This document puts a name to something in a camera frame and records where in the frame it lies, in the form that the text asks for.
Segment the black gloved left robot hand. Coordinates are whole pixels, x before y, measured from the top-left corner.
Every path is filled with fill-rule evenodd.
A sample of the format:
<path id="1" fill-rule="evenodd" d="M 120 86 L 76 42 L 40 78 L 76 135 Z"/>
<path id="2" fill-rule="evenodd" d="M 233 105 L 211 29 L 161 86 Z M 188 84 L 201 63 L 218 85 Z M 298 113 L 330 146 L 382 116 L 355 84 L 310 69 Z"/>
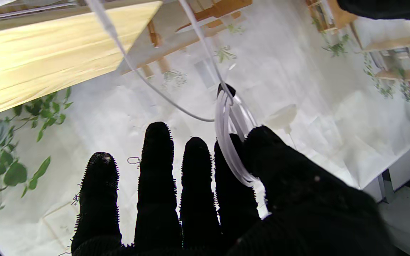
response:
<path id="1" fill-rule="evenodd" d="M 338 6 L 373 20 L 410 20 L 410 0 L 338 0 Z"/>

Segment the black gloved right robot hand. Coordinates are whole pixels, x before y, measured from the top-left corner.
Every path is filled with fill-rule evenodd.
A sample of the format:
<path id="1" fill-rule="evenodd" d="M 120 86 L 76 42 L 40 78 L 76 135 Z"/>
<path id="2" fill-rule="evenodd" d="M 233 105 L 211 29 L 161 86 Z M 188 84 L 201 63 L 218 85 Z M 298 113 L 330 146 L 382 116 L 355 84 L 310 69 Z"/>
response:
<path id="1" fill-rule="evenodd" d="M 85 169 L 73 256 L 395 256 L 396 249 L 367 193 L 286 145 L 270 128 L 231 139 L 245 167 L 265 188 L 269 214 L 259 217 L 254 190 L 232 173 L 218 144 L 211 161 L 199 137 L 187 141 L 180 213 L 168 126 L 145 133 L 138 179 L 135 241 L 122 243 L 119 173 L 97 152 Z"/>

